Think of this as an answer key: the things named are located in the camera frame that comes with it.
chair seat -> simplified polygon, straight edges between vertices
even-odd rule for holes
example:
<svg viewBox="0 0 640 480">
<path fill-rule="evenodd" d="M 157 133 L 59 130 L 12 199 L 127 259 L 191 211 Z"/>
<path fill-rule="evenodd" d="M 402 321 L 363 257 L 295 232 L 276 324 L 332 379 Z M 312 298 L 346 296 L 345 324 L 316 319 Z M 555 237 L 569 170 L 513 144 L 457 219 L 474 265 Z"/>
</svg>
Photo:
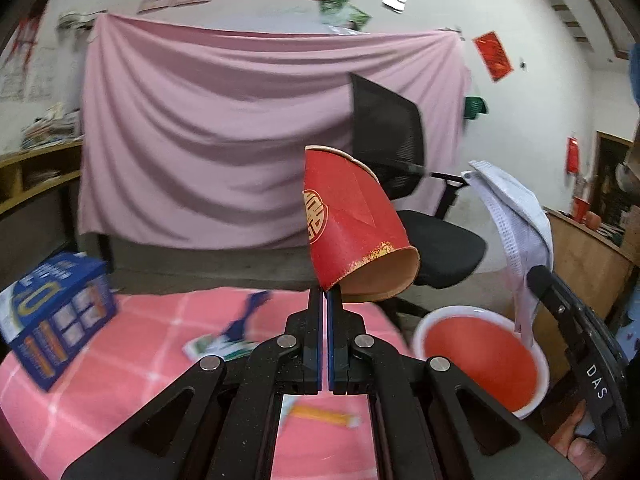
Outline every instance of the chair seat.
<svg viewBox="0 0 640 480">
<path fill-rule="evenodd" d="M 414 285 L 447 288 L 464 280 L 482 261 L 486 243 L 477 234 L 417 211 L 398 211 L 398 216 L 420 254 Z"/>
</svg>

chair armrest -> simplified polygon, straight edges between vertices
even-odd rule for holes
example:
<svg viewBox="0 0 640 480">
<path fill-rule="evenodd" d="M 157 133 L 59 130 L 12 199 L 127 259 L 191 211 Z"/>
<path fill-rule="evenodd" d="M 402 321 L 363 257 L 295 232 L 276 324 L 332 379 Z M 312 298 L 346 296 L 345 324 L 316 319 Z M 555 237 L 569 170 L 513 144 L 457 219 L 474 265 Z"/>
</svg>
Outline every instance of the chair armrest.
<svg viewBox="0 0 640 480">
<path fill-rule="evenodd" d="M 440 180 L 444 180 L 447 184 L 449 182 L 455 182 L 457 184 L 460 184 L 459 186 L 457 186 L 457 188 L 461 188 L 461 187 L 466 187 L 468 186 L 468 184 L 466 183 L 466 180 L 464 178 L 462 178 L 460 175 L 452 175 L 449 173 L 437 173 L 437 172 L 433 172 L 430 173 L 429 176 L 432 176 L 433 178 L 439 178 Z"/>
<path fill-rule="evenodd" d="M 446 184 L 442 197 L 440 197 L 436 213 L 433 215 L 440 220 L 444 220 L 449 208 L 456 203 L 458 191 L 463 187 L 468 186 L 468 183 L 460 175 L 452 175 L 448 173 L 430 173 L 429 175 L 434 178 L 444 180 Z"/>
</svg>

human hand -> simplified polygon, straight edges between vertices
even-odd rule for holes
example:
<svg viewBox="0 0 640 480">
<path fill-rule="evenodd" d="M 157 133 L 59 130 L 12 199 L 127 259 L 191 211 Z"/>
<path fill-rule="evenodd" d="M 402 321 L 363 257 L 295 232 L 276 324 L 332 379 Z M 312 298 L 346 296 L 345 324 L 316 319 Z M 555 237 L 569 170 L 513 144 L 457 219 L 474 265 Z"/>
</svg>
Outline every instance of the human hand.
<svg viewBox="0 0 640 480">
<path fill-rule="evenodd" d="M 591 440 L 575 438 L 575 427 L 586 412 L 586 402 L 582 400 L 574 412 L 549 439 L 549 445 L 575 465 L 584 480 L 591 480 L 597 475 L 607 461 L 598 446 Z"/>
</svg>

black office chair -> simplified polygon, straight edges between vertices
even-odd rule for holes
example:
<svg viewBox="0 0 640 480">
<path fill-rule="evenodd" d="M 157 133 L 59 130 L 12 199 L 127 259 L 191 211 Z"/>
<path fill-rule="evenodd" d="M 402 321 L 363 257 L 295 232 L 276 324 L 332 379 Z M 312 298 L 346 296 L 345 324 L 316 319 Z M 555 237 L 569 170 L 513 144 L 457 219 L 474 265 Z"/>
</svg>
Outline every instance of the black office chair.
<svg viewBox="0 0 640 480">
<path fill-rule="evenodd" d="M 404 97 L 351 73 L 353 156 L 369 166 L 390 200 L 409 196 L 425 174 L 445 181 L 435 216 L 398 211 L 411 245 L 420 253 L 414 285 L 447 288 L 467 278 L 480 264 L 486 243 L 475 233 L 443 220 L 467 183 L 461 176 L 427 173 L 418 107 Z M 425 316 L 428 311 L 400 298 L 378 303 L 398 326 L 398 312 Z"/>
</svg>

pink tablecloth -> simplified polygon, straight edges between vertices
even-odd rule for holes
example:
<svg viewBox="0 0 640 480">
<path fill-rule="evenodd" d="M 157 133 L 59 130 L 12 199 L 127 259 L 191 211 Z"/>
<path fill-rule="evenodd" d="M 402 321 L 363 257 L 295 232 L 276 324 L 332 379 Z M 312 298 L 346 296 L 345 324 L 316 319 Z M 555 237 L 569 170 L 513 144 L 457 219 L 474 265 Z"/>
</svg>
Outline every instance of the pink tablecloth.
<svg viewBox="0 0 640 480">
<path fill-rule="evenodd" d="M 73 460 L 189 368 L 182 346 L 199 335 L 223 330 L 241 315 L 250 292 L 217 288 L 168 296 L 119 296 L 120 313 L 48 394 L 9 354 L 0 365 L 0 408 L 32 459 L 47 477 L 57 480 Z M 248 338 L 264 340 L 282 333 L 287 316 L 306 308 L 307 298 L 307 292 L 274 292 L 250 319 Z M 364 316 L 369 333 L 409 353 L 375 305 L 352 304 L 348 309 Z M 320 395 L 299 402 L 353 413 L 362 423 L 348 429 L 289 417 L 276 443 L 273 479 L 377 478 L 366 397 L 333 396 L 325 385 Z"/>
</svg>

